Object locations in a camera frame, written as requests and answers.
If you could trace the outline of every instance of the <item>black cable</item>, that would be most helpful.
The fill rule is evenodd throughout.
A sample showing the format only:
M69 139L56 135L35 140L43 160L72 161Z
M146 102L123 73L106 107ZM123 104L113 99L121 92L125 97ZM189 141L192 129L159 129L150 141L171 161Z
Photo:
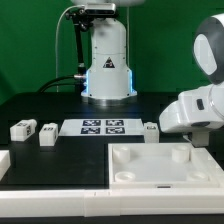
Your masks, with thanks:
M52 79L51 81L44 84L40 89L38 89L37 92L43 92L42 90L45 89L47 86L51 85L52 83L59 82L61 80L65 80L65 79L74 79L74 76L73 75L68 75L68 76L63 76L63 77L59 77L59 78L56 78L56 79Z
M54 86L75 86L75 83L56 83L46 86L45 88L42 88L40 92L45 92L45 90L54 87Z

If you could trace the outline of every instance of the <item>white tray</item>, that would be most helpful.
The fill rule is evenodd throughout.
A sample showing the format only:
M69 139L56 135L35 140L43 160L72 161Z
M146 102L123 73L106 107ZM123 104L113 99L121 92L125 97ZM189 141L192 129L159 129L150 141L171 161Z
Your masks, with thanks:
M189 143L110 144L111 189L220 188L224 172Z

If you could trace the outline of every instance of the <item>white building block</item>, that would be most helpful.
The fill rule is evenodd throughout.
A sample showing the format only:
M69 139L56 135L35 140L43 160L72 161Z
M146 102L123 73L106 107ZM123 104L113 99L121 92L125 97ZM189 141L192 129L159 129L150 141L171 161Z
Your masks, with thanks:
M0 151L0 180L5 175L9 167L10 167L9 151L1 150Z
M45 124L39 133L40 146L54 146L58 138L58 125Z
M35 133L37 122L35 120L21 120L10 128L11 141L25 141Z
M144 124L144 139L145 143L159 143L159 128L156 123Z

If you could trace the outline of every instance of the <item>white platform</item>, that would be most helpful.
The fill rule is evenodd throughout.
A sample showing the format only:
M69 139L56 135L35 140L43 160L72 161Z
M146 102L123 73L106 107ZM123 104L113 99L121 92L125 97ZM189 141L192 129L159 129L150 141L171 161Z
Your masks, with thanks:
M224 213L223 170L206 149L178 145L110 144L110 189L0 191L0 217ZM134 176L115 181L124 171Z

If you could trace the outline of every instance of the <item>white robot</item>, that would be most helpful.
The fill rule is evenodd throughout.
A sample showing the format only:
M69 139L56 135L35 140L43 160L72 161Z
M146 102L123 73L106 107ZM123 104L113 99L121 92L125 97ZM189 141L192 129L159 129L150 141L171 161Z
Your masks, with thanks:
M211 85L179 94L160 115L163 132L192 133L195 146L207 146L209 132L224 125L224 14L207 18L199 26L193 55Z
M83 101L103 106L129 102L135 98L137 92L132 87L132 71L126 64L126 29L115 18L116 6L129 7L142 4L144 0L72 2L75 5L83 5L79 11L81 22L74 21L73 17L73 23L78 25L81 31L91 29L92 66L86 72L81 72L86 79L86 88L81 93ZM77 36L76 32L76 41L79 39L80 35Z

